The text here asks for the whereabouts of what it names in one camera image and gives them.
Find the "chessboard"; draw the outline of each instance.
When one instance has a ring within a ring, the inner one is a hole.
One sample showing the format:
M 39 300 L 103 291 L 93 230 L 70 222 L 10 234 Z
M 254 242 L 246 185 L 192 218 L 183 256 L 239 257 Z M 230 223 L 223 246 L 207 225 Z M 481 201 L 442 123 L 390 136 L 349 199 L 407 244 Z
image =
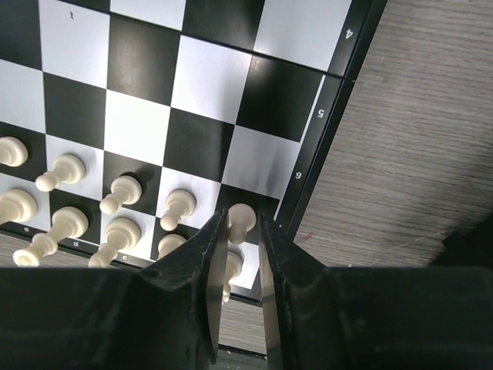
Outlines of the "chessboard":
M 29 153 L 0 164 L 0 194 L 19 188 L 37 213 L 4 233 L 32 238 L 77 207 L 87 231 L 59 247 L 90 257 L 106 225 L 142 230 L 115 264 L 145 267 L 167 234 L 192 237 L 219 209 L 247 204 L 291 237 L 385 6 L 381 0 L 3 0 L 0 137 Z M 62 155 L 78 157 L 77 183 L 40 191 Z M 117 177 L 142 196 L 115 214 L 101 200 Z M 159 219 L 174 190 L 196 198 L 173 231 Z M 260 300 L 256 229 L 239 248 L 233 296 Z

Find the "white pawn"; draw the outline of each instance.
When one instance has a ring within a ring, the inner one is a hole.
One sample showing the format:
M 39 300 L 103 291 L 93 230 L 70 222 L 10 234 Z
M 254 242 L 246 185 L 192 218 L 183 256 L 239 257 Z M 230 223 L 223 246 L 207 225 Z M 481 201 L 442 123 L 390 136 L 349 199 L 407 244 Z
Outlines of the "white pawn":
M 78 183 L 86 175 L 84 163 L 71 154 L 59 156 L 53 163 L 53 171 L 48 171 L 36 179 L 40 191 L 52 191 L 60 183 Z
M 39 266 L 44 256 L 54 254 L 58 242 L 66 237 L 80 237 L 89 226 L 87 216 L 78 208 L 63 207 L 52 216 L 52 228 L 46 234 L 36 234 L 27 248 L 14 252 L 18 266 Z
M 161 227 L 175 230 L 179 222 L 190 217 L 195 210 L 195 197 L 185 190 L 175 190 L 166 198 L 166 212 L 161 217 Z
M 139 181 L 131 176 L 120 176 L 111 183 L 111 193 L 101 200 L 99 209 L 104 214 L 114 214 L 122 204 L 135 204 L 141 195 Z
M 230 281 L 241 274 L 242 267 L 243 261 L 240 256 L 232 251 L 229 251 L 226 259 L 226 270 L 224 272 L 223 303 L 227 303 L 230 300 Z
M 105 229 L 106 243 L 89 259 L 89 267 L 108 267 L 118 256 L 118 251 L 129 250 L 140 240 L 140 228 L 126 218 L 116 218 Z
M 38 206 L 24 190 L 11 189 L 0 195 L 0 225 L 5 222 L 25 222 L 35 215 Z
M 7 136 L 0 138 L 0 163 L 18 167 L 28 159 L 28 150 L 21 140 Z
M 247 238 L 247 232 L 252 230 L 257 222 L 253 208 L 243 203 L 232 206 L 228 218 L 230 220 L 228 239 L 233 244 L 243 243 Z
M 158 260 L 173 252 L 180 245 L 186 242 L 186 239 L 178 234 L 166 235 L 159 244 L 157 244 L 157 250 L 159 252 Z

